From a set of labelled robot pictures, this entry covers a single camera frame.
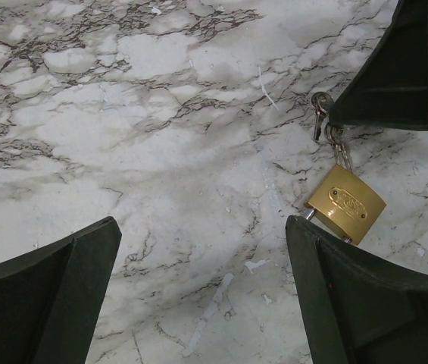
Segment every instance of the silver key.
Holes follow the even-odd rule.
[[[341,165],[353,173],[351,159],[348,156],[345,141],[343,140],[343,129],[327,124],[325,126],[325,137],[332,143],[336,164]]]
[[[311,97],[311,106],[314,108],[317,119],[314,124],[313,141],[317,142],[321,135],[321,124],[330,113],[335,102],[328,93],[314,93]]]

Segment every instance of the marble countertop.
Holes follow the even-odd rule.
[[[284,224],[396,0],[0,0],[0,262],[123,232],[88,364],[309,363]],[[360,248],[428,273],[428,133],[359,127]]]

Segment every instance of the engraved emblem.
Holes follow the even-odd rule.
[[[363,221],[367,217],[365,206],[353,197],[347,190],[333,187],[328,195],[333,205],[356,221]]]

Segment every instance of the gold padlock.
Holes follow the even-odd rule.
[[[386,203],[360,178],[335,165],[306,205],[343,240],[358,245]]]

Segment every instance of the black object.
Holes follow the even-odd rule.
[[[0,364],[83,364],[120,245],[105,218],[0,264]]]
[[[428,0],[399,0],[391,26],[330,110],[330,123],[428,130]]]
[[[286,236],[314,364],[428,364],[428,275],[300,217]]]

